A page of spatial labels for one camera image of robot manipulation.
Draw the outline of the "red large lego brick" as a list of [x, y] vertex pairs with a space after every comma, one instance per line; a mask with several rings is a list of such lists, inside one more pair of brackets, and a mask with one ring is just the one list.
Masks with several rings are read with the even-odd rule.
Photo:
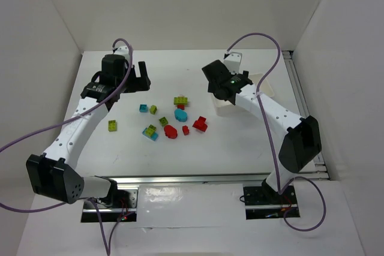
[[193, 124], [193, 128], [201, 131], [201, 132], [205, 132], [208, 128], [208, 125], [206, 123], [206, 118], [204, 118], [203, 116], [200, 116], [198, 118], [198, 120], [196, 120]]

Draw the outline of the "blue rounded lego piece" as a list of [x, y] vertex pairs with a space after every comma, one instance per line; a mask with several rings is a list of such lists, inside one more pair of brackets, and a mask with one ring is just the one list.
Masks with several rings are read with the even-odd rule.
[[188, 120], [188, 115], [185, 110], [176, 109], [174, 111], [175, 119], [179, 122], [186, 122]]

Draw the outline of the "red small lego brick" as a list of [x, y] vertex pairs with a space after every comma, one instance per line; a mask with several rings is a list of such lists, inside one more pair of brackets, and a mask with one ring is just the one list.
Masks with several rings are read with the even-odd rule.
[[184, 135], [189, 135], [190, 130], [189, 130], [189, 128], [186, 125], [184, 125], [182, 127], [182, 132], [183, 132]]

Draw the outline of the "red rounded lego piece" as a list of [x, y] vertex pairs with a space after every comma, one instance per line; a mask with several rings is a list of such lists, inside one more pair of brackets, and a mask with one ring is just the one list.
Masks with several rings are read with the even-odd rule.
[[166, 137], [170, 138], [170, 139], [176, 139], [177, 136], [178, 136], [178, 132], [177, 132], [177, 129], [174, 128], [173, 126], [171, 125], [166, 125], [164, 127], [164, 133], [166, 135]]

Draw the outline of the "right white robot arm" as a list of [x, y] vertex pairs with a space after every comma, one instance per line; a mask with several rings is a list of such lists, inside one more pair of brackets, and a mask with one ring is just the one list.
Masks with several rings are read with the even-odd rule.
[[248, 72], [232, 74], [219, 60], [202, 68], [208, 80], [208, 92], [219, 100], [228, 101], [267, 121], [267, 134], [274, 132], [282, 140], [279, 152], [273, 152], [274, 171], [262, 182], [262, 192], [271, 204], [280, 202], [293, 179], [322, 150], [319, 123], [290, 112], [272, 98], [256, 91], [257, 86], [248, 78]]

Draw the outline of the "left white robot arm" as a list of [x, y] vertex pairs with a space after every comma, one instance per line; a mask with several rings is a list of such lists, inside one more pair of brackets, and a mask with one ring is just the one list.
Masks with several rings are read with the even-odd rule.
[[126, 196], [116, 181], [104, 176], [82, 177], [75, 169], [83, 148], [98, 124], [107, 116], [120, 94], [148, 91], [151, 81], [146, 64], [138, 63], [140, 74], [129, 57], [105, 55], [101, 70], [83, 88], [73, 115], [55, 141], [41, 155], [26, 161], [32, 190], [45, 197], [73, 204], [81, 198], [99, 199], [107, 207]]

